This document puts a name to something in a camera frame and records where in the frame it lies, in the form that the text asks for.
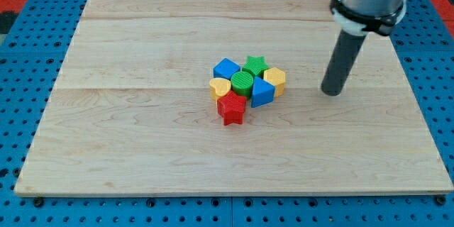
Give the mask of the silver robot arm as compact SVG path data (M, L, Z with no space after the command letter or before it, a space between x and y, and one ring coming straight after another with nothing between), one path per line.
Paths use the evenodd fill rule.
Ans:
M334 21L350 35L388 36L406 14L407 0L331 0Z

